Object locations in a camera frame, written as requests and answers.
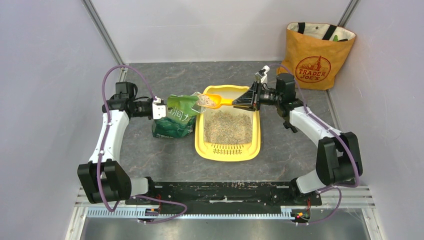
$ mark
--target white wall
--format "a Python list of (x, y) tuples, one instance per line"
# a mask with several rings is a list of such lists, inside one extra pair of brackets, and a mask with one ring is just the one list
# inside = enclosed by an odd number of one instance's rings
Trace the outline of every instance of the white wall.
[(79, 0), (0, 1), (0, 49), (0, 239), (64, 239), (115, 62)]
[(331, 90), (342, 129), (358, 135), (363, 177), (390, 240), (422, 239), (424, 3), (361, 1), (357, 33)]
[(290, 22), (337, 24), (349, 0), (92, 0), (126, 63), (282, 60)]

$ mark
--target green plastic bag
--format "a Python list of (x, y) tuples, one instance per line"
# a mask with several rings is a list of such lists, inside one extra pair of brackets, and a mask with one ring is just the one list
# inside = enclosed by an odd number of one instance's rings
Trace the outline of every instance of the green plastic bag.
[(196, 116), (199, 114), (195, 95), (177, 96), (170, 95), (166, 105), (168, 113), (166, 117), (156, 119), (151, 126), (154, 138), (182, 138), (193, 132)]

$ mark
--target gray tabletop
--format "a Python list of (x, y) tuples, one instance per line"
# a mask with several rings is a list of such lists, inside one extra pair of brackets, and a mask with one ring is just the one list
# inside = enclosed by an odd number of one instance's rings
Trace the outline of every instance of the gray tabletop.
[[(203, 92), (209, 85), (250, 86), (254, 74), (269, 61), (173, 62), (132, 64), (148, 79), (153, 93), (169, 95)], [(275, 69), (268, 85), (275, 86)], [(140, 96), (149, 93), (138, 75), (129, 70), (125, 79), (137, 84)], [(303, 90), (307, 104), (322, 120), (333, 126), (324, 91)], [(152, 120), (132, 118), (125, 130), (120, 164), (130, 177), (150, 176), (154, 181), (290, 181), (315, 167), (317, 148), (302, 132), (283, 126), (274, 106), (260, 110), (261, 149), (248, 161), (220, 162), (200, 157), (192, 133), (184, 138), (152, 137)]]

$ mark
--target yellow scoop handle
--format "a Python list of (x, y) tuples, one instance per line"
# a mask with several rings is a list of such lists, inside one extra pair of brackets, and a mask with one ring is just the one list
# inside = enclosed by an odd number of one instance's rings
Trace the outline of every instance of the yellow scoop handle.
[(211, 94), (211, 93), (203, 93), (203, 94), (208, 96), (212, 101), (216, 103), (216, 106), (207, 106), (206, 108), (219, 109), (222, 105), (225, 105), (225, 106), (233, 105), (233, 99), (222, 98), (218, 94)]

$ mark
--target yellow litter box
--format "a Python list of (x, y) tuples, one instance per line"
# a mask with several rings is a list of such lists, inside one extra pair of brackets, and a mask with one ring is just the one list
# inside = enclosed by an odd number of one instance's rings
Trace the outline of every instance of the yellow litter box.
[[(226, 99), (236, 99), (249, 89), (248, 86), (219, 85), (208, 86), (204, 94), (218, 94)], [(218, 111), (232, 114), (246, 114), (252, 121), (252, 140), (246, 144), (215, 144), (205, 141), (205, 120), (208, 120)], [(196, 120), (194, 146), (197, 153), (205, 158), (223, 162), (239, 162), (253, 159), (261, 149), (261, 125), (259, 111), (247, 111), (232, 106), (221, 106), (218, 109), (208, 108)]]

